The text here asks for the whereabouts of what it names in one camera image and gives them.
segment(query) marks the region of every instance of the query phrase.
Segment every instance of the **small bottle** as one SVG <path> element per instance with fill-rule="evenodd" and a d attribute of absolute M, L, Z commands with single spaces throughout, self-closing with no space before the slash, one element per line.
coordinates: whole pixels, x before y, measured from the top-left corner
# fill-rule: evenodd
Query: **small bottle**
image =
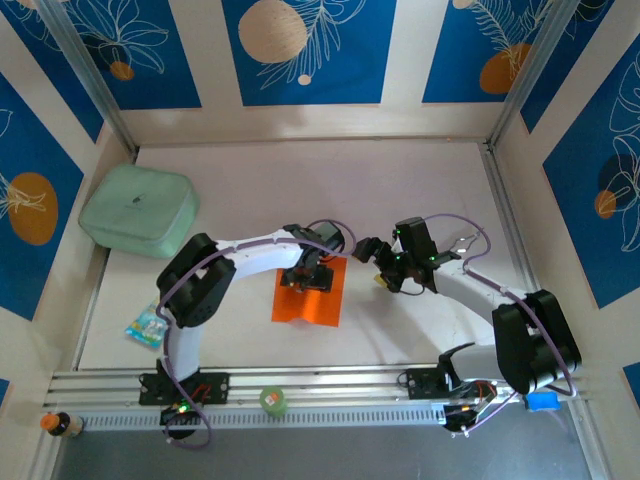
<path fill-rule="evenodd" d="M 47 413 L 40 420 L 40 427 L 54 437 L 75 437 L 82 432 L 84 421 L 65 412 Z"/>

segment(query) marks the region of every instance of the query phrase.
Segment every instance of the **white table surface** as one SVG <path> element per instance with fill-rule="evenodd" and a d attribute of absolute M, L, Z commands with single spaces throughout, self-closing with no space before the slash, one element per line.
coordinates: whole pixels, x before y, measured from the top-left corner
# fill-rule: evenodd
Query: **white table surface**
<path fill-rule="evenodd" d="M 138 165 L 193 181 L 201 208 L 189 237 L 263 235 L 288 223 L 334 218 L 359 238 L 389 240 L 395 222 L 440 212 L 466 215 L 489 233 L 493 250 L 476 268 L 521 286 L 511 262 L 478 146 L 426 140 L 291 141 L 142 148 Z M 473 232 L 460 221 L 429 222 L 439 248 Z M 481 241 L 472 251 L 483 249 Z M 157 295 L 167 265 L 112 251 L 81 357 L 81 369 L 153 368 L 158 351 L 124 329 Z M 275 272 L 234 283 L 208 321 L 201 364 L 356 365 L 433 362 L 451 347 L 492 343 L 491 327 L 462 305 L 426 292 L 394 295 L 373 281 L 372 264 L 349 260 L 339 328 L 301 320 L 272 323 Z M 419 290 L 406 282 L 407 290 Z"/>

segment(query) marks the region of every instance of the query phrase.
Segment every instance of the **metal frame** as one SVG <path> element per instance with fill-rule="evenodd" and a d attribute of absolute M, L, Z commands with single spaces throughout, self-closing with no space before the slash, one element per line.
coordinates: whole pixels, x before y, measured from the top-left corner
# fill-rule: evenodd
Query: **metal frame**
<path fill-rule="evenodd" d="M 518 115 L 526 98 L 539 78 L 551 56 L 564 28 L 573 15 L 580 0 L 562 0 L 556 2 L 548 20 L 542 26 L 533 47 L 534 54 L 529 55 L 518 75 L 511 92 L 508 94 L 504 109 L 492 132 L 484 144 L 480 144 L 481 155 L 487 178 L 494 196 L 500 220 L 507 235 L 510 253 L 518 273 L 527 288 L 535 289 L 538 282 L 533 274 L 525 245 L 517 226 L 514 210 L 510 202 L 507 185 L 500 167 L 499 153 L 496 151 L 506 128 Z M 135 157 L 135 144 L 124 122 L 117 103 L 111 95 L 104 79 L 93 63 L 82 41 L 73 28 L 64 8 L 57 0 L 35 0 L 44 24 L 51 31 L 65 57 L 71 64 L 77 77 L 96 104 L 105 120 L 111 125 L 121 143 Z M 99 295 L 103 271 L 96 283 L 92 299 L 84 320 L 72 369 L 77 370 L 82 349 L 86 340 L 95 301 Z M 444 404 L 455 404 L 447 399 L 433 401 L 409 400 L 407 390 L 397 384 L 397 377 L 409 367 L 433 367 L 434 365 L 390 365 L 390 366 L 353 366 L 353 367 L 292 367 L 292 368 L 230 368 L 218 369 L 231 374 L 229 403 L 225 406 L 208 406 L 207 414 L 214 421 L 218 419 L 218 428 L 260 428 L 278 426 L 265 415 L 260 416 L 257 398 L 261 389 L 268 385 L 280 385 L 284 388 L 288 404 L 294 414 L 287 426 L 324 426 L 313 414 L 339 413 L 340 425 L 393 424 L 394 421 L 410 424 L 442 423 L 441 411 Z M 138 370 L 105 370 L 83 372 L 57 372 L 54 374 L 49 392 L 43 406 L 44 410 L 70 410 L 81 412 L 89 421 L 89 429 L 157 429 L 157 424 L 144 420 L 159 412 L 159 407 L 140 407 L 137 377 L 146 373 Z M 495 400 L 502 401 L 509 389 L 500 388 Z M 575 399 L 568 402 L 574 424 L 580 438 L 585 458 L 594 479 L 610 478 L 607 462 L 600 440 L 589 411 L 588 402 Z M 379 416 L 352 417 L 364 412 L 391 418 L 380 420 Z M 420 418 L 416 412 L 430 411 L 432 416 Z M 256 422 L 246 423 L 247 415 L 258 418 Z M 53 471 L 59 439 L 42 434 L 36 453 L 30 478 L 49 478 Z"/>
<path fill-rule="evenodd" d="M 549 16 L 540 27 L 540 32 L 536 36 L 531 52 L 516 77 L 511 90 L 504 101 L 504 108 L 498 117 L 487 143 L 491 149 L 500 142 L 506 128 L 511 121 L 520 113 L 525 101 L 529 97 L 531 90 L 540 78 L 542 70 L 546 66 L 553 50 L 560 41 L 564 29 L 575 14 L 581 0 L 560 0 L 551 7 Z"/>
<path fill-rule="evenodd" d="M 138 146 L 133 140 L 120 109 L 98 67 L 82 43 L 71 19 L 58 0 L 34 0 L 40 18 L 51 32 L 64 57 L 96 108 L 111 128 L 123 147 L 135 158 Z"/>

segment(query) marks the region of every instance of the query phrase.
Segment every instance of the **cable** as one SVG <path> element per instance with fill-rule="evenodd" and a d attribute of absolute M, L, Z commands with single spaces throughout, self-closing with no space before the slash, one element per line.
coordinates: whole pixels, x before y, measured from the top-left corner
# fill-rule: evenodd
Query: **cable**
<path fill-rule="evenodd" d="M 338 253 L 342 253 L 342 252 L 344 252 L 344 243 L 340 244 L 340 249 L 339 249 L 339 250 L 337 250 L 337 252 L 338 252 Z M 335 260 L 336 258 L 337 258 L 337 257 L 336 257 L 335 255 L 331 255 L 331 256 L 329 256 L 329 257 L 327 257 L 327 258 L 321 258 L 321 259 L 320 259 L 320 263 L 322 263 L 322 264 L 326 265 L 327 263 L 329 263 L 329 262 L 331 262 L 331 261 Z"/>
<path fill-rule="evenodd" d="M 457 218 L 459 220 L 463 220 L 463 221 L 471 224 L 472 226 L 474 226 L 480 232 L 480 234 L 483 236 L 487 246 L 486 246 L 484 252 L 478 253 L 476 255 L 472 255 L 469 258 L 465 259 L 465 261 L 462 263 L 462 269 L 471 278 L 474 278 L 475 280 L 478 280 L 480 283 L 484 283 L 488 287 L 492 288 L 493 290 L 496 290 L 497 292 L 500 292 L 502 295 L 504 295 L 508 299 L 510 299 L 510 300 L 514 301 L 515 303 L 517 303 L 526 312 L 526 314 L 531 318 L 533 323 L 536 325 L 536 328 L 540 332 L 540 335 L 542 335 L 542 338 L 544 339 L 544 341 L 549 346 L 549 349 L 551 350 L 551 353 L 553 354 L 553 357 L 555 358 L 556 362 L 560 366 L 560 369 L 562 370 L 562 373 L 563 373 L 564 378 L 565 378 L 565 380 L 567 382 L 567 385 L 569 386 L 569 390 L 565 390 L 563 388 L 554 387 L 553 385 L 547 385 L 547 388 L 550 389 L 550 390 L 553 390 L 554 392 L 561 393 L 563 395 L 567 395 L 569 397 L 575 397 L 576 394 L 578 393 L 578 390 L 577 390 L 577 388 L 575 386 L 575 383 L 573 381 L 573 377 L 571 376 L 571 373 L 569 372 L 569 367 L 567 367 L 567 364 L 565 363 L 564 358 L 562 358 L 562 354 L 558 350 L 558 347 L 556 347 L 556 344 L 553 343 L 553 340 L 551 339 L 551 336 L 549 336 L 549 333 L 547 332 L 547 329 L 544 328 L 544 325 L 542 324 L 542 322 L 540 321 L 538 316 L 535 314 L 535 312 L 521 298 L 519 298 L 517 295 L 515 295 L 514 293 L 509 291 L 507 288 L 503 287 L 502 285 L 497 284 L 493 280 L 491 280 L 491 279 L 489 279 L 489 278 L 487 278 L 487 277 L 485 277 L 485 276 L 483 276 L 483 275 L 481 275 L 479 273 L 474 272 L 473 270 L 471 270 L 469 268 L 469 263 L 472 260 L 477 260 L 478 258 L 484 257 L 485 255 L 487 255 L 491 251 L 491 240 L 489 239 L 489 235 L 487 235 L 487 232 L 485 232 L 484 229 L 480 225 L 478 225 L 476 222 L 474 222 L 473 220 L 470 220 L 470 219 L 468 219 L 466 217 L 463 217 L 462 215 L 456 215 L 455 213 L 438 213 L 436 215 L 430 215 L 428 217 L 425 217 L 424 220 L 428 221 L 428 220 L 431 220 L 431 219 L 434 219 L 434 218 L 439 218 L 439 217 L 450 217 L 450 218 Z"/>
<path fill-rule="evenodd" d="M 476 381 L 476 386 L 478 387 L 478 393 L 480 394 L 480 398 L 478 402 L 481 402 L 482 399 L 484 398 L 484 392 L 482 391 L 482 383 Z"/>
<path fill-rule="evenodd" d="M 286 244 L 309 245 L 311 247 L 317 248 L 317 249 L 322 250 L 324 252 L 333 254 L 336 257 L 349 257 L 349 256 L 351 256 L 351 254 L 355 251 L 356 243 L 357 243 L 357 239 L 356 239 L 355 233 L 353 233 L 353 230 L 351 230 L 344 223 L 339 222 L 337 220 L 324 220 L 324 219 L 323 220 L 317 220 L 315 222 L 312 222 L 310 224 L 310 226 L 313 226 L 313 225 L 316 225 L 316 224 L 322 223 L 322 222 L 330 222 L 330 223 L 334 223 L 334 224 L 340 225 L 341 227 L 343 227 L 349 233 L 349 235 L 351 236 L 351 240 L 353 242 L 353 245 L 352 245 L 351 249 L 348 252 L 345 252 L 345 253 L 335 252 L 335 251 L 333 251 L 333 250 L 331 250 L 329 248 L 326 248 L 324 245 L 321 245 L 321 244 L 316 243 L 316 242 L 312 242 L 310 240 L 305 240 L 305 239 L 302 239 L 302 238 L 263 238 L 263 239 L 260 239 L 260 240 L 252 240 L 252 241 L 248 241 L 248 242 L 236 245 L 235 248 L 234 247 L 223 248 L 222 250 L 217 251 L 217 252 L 212 253 L 211 255 L 207 256 L 206 258 L 204 258 L 203 260 L 198 262 L 196 265 L 194 265 L 187 273 L 185 273 L 175 283 L 175 285 L 173 285 L 173 287 L 171 287 L 169 289 L 169 291 L 164 295 L 164 297 L 162 297 L 160 299 L 160 302 L 158 303 L 158 306 L 156 308 L 156 315 L 158 317 L 164 319 L 167 322 L 167 330 L 165 331 L 164 341 L 162 343 L 165 371 L 166 371 L 167 375 L 169 376 L 169 378 L 171 379 L 171 382 L 174 384 L 174 386 L 176 387 L 176 389 L 180 393 L 180 395 L 182 395 L 182 397 L 187 401 L 189 406 L 193 409 L 193 411 L 195 411 L 198 414 L 198 417 L 200 417 L 200 419 L 202 419 L 203 423 L 207 427 L 207 440 L 204 443 L 201 443 L 201 444 L 189 444 L 189 443 L 175 442 L 173 438 L 169 437 L 169 423 L 171 423 L 171 422 L 167 422 L 167 425 L 165 426 L 165 429 L 164 429 L 164 433 L 167 436 L 167 443 L 169 443 L 170 445 L 174 445 L 176 447 L 184 448 L 184 449 L 188 449 L 188 450 L 197 450 L 197 449 L 200 449 L 200 448 L 205 448 L 211 443 L 211 439 L 213 438 L 213 427 L 211 426 L 211 423 L 209 422 L 209 419 L 207 418 L 207 415 L 198 406 L 198 404 L 189 396 L 189 394 L 185 391 L 185 389 L 182 387 L 182 385 L 180 385 L 180 382 L 178 381 L 178 379 L 175 376 L 174 369 L 173 369 L 173 363 L 171 362 L 171 359 L 169 358 L 169 336 L 171 335 L 171 329 L 173 327 L 173 322 L 171 321 L 171 319 L 168 316 L 166 316 L 163 313 L 162 309 L 167 305 L 169 300 L 171 300 L 173 295 L 175 295 L 175 293 L 185 283 L 187 283 L 187 281 L 193 275 L 195 275 L 198 270 L 204 268 L 207 264 L 209 264 L 210 262 L 212 262 L 213 260 L 215 260 L 218 257 L 222 257 L 224 255 L 227 255 L 227 254 L 233 253 L 233 252 L 237 252 L 239 250 L 245 250 L 245 249 L 248 249 L 248 248 L 255 248 L 255 247 L 262 246 L 262 245 L 273 245 L 273 244 L 278 244 L 278 243 L 286 243 Z"/>
<path fill-rule="evenodd" d="M 496 391 L 496 388 L 491 384 L 491 382 L 485 382 L 485 385 L 487 387 L 489 387 L 489 390 L 491 390 L 491 393 L 497 397 L 498 396 L 498 392 Z"/>
<path fill-rule="evenodd" d="M 473 235 L 469 235 L 468 237 L 456 238 L 447 250 L 455 253 L 466 253 L 471 250 L 471 247 L 478 241 L 478 238 L 480 238 L 480 232 L 476 232 Z M 463 245 L 461 249 L 456 248 L 458 246 L 458 243 L 466 242 L 468 240 L 471 240 L 469 242 L 469 245 L 467 245 L 466 247 Z"/>
<path fill-rule="evenodd" d="M 404 375 L 406 377 L 407 376 L 407 372 L 400 372 L 400 374 L 396 377 L 396 385 L 398 385 L 399 387 L 402 387 L 402 388 L 409 388 L 409 382 L 402 383 L 400 381 L 400 377 L 402 375 Z"/>
<path fill-rule="evenodd" d="M 467 435 L 469 435 L 471 432 L 473 432 L 476 428 L 478 428 L 480 425 L 482 425 L 483 423 L 488 422 L 488 421 L 489 421 L 489 419 L 493 418 L 493 417 L 494 417 L 494 416 L 496 416 L 499 412 L 501 412 L 501 411 L 502 411 L 502 409 L 503 409 L 504 407 L 506 407 L 506 406 L 508 405 L 508 403 L 511 401 L 511 399 L 512 399 L 513 397 L 515 397 L 517 394 L 518 394 L 518 392 L 513 392 L 511 395 L 509 395 L 509 396 L 507 397 L 507 399 L 506 399 L 504 402 L 502 402 L 500 405 L 498 405 L 498 406 L 496 407 L 496 409 L 495 409 L 493 412 L 491 412 L 490 414 L 488 414 L 486 417 L 484 417 L 484 418 L 483 418 L 482 420 L 480 420 L 479 422 L 476 422 L 475 424 L 473 424 L 473 425 L 472 425 L 472 426 L 470 426 L 469 428 L 465 429 L 465 430 L 463 431 L 463 434 L 464 434 L 465 436 L 467 436 Z"/>
<path fill-rule="evenodd" d="M 400 290 L 398 293 L 404 293 L 405 295 L 409 295 L 410 297 L 419 297 L 420 295 L 422 295 L 424 293 L 424 291 L 426 290 L 425 286 L 422 286 L 422 291 L 420 292 L 416 292 L 416 293 L 411 293 L 411 292 L 405 292 L 404 290 Z"/>

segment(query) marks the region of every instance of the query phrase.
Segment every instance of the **green container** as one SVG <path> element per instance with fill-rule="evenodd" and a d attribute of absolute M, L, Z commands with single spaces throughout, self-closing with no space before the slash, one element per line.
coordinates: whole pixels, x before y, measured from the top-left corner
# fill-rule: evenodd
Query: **green container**
<path fill-rule="evenodd" d="M 287 413 L 287 400 L 279 387 L 266 387 L 260 392 L 260 406 L 275 418 L 283 417 Z"/>
<path fill-rule="evenodd" d="M 169 258 L 180 248 L 199 206 L 184 175 L 120 165 L 85 206 L 80 226 L 103 247 Z"/>

